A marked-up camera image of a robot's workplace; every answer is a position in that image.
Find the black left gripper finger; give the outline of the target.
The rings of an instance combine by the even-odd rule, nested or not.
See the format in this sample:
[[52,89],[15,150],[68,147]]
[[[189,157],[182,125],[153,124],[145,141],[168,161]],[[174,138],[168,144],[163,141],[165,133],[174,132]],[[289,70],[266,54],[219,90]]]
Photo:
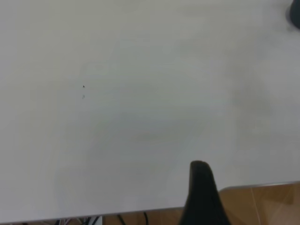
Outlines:
[[187,201],[180,225],[229,225],[213,172],[203,161],[193,161],[189,171]]

